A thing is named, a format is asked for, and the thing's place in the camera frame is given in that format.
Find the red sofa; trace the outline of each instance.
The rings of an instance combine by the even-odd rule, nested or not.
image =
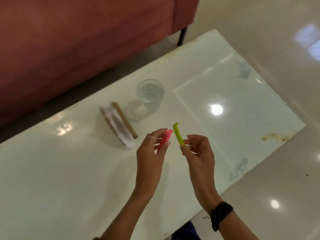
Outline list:
[[[0,125],[193,22],[199,0],[0,0]]]

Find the black metal leg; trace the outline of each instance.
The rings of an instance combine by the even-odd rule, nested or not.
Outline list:
[[[178,47],[182,46],[182,44],[183,44],[183,40],[184,40],[184,36],[186,36],[187,28],[188,27],[181,30],[179,41],[178,41]]]

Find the ring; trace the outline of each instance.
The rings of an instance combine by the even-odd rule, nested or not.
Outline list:
[[[156,141],[156,139],[153,136],[148,136],[147,139],[152,138],[153,140]]]

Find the wrist strap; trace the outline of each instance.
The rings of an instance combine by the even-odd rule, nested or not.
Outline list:
[[[234,212],[233,207],[226,202],[221,202],[210,212],[212,229],[216,232],[219,230],[220,222],[226,218],[230,212]]]

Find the table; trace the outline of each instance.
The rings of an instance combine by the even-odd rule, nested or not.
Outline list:
[[[137,99],[138,83],[159,80],[154,114],[133,122],[133,148],[121,145],[100,106]],[[100,236],[135,184],[135,152],[147,133],[179,122],[202,134],[216,157],[219,193],[286,143],[305,124],[259,74],[210,31],[0,144],[2,239]],[[197,214],[188,165],[173,137],[160,183],[132,239],[164,239]]]

